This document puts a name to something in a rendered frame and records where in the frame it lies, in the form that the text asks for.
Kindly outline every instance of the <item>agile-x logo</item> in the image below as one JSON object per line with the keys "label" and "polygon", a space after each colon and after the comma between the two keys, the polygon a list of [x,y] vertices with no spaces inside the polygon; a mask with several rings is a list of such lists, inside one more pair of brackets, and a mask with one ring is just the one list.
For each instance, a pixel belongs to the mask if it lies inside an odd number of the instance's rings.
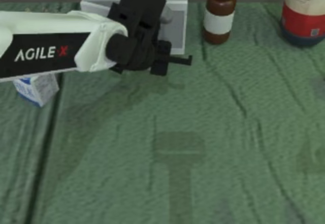
{"label": "agile-x logo", "polygon": [[45,47],[37,47],[37,48],[29,48],[27,50],[20,49],[15,61],[25,61],[25,60],[39,60],[39,59],[50,59],[55,57],[63,57],[68,54],[68,45],[60,46],[57,48],[56,46],[50,46],[48,48]]}

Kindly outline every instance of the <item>bottle label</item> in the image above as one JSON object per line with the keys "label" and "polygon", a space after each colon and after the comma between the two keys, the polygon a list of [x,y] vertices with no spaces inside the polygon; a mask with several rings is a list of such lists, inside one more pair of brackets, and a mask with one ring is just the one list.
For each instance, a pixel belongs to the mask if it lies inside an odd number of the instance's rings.
{"label": "bottle label", "polygon": [[325,35],[325,0],[285,0],[282,25],[300,37]]}
{"label": "bottle label", "polygon": [[205,30],[215,35],[224,35],[229,33],[232,29],[234,14],[235,12],[227,16],[216,16],[210,13],[208,10],[205,10]]}

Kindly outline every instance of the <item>green fabric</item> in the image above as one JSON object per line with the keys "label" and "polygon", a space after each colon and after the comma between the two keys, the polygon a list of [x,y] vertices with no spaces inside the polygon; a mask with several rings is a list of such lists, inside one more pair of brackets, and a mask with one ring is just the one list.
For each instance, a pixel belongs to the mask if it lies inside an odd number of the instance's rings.
{"label": "green fabric", "polygon": [[[0,4],[0,11],[67,12],[76,4]],[[29,214],[47,141],[54,100],[40,109],[20,98],[12,82],[0,83],[0,223],[21,224]]]}
{"label": "green fabric", "polygon": [[290,46],[281,6],[239,4],[191,67],[66,73],[35,224],[323,224],[325,43]]}

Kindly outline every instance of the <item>blue and white box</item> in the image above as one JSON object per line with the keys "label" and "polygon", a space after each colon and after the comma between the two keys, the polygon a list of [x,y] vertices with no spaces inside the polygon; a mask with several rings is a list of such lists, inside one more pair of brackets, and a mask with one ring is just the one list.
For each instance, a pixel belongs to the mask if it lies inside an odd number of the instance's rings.
{"label": "blue and white box", "polygon": [[53,74],[15,79],[13,83],[21,97],[39,107],[48,103],[59,91]]}

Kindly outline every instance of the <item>robotic arm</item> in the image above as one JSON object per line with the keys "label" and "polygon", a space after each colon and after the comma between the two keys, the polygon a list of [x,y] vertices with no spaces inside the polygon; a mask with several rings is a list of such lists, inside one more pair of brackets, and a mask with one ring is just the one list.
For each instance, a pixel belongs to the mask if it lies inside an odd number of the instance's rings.
{"label": "robotic arm", "polygon": [[151,69],[164,76],[169,62],[190,65],[191,57],[170,57],[171,43],[158,40],[160,23],[171,19],[165,5],[120,0],[107,18],[80,11],[0,12],[0,82],[70,70]]}

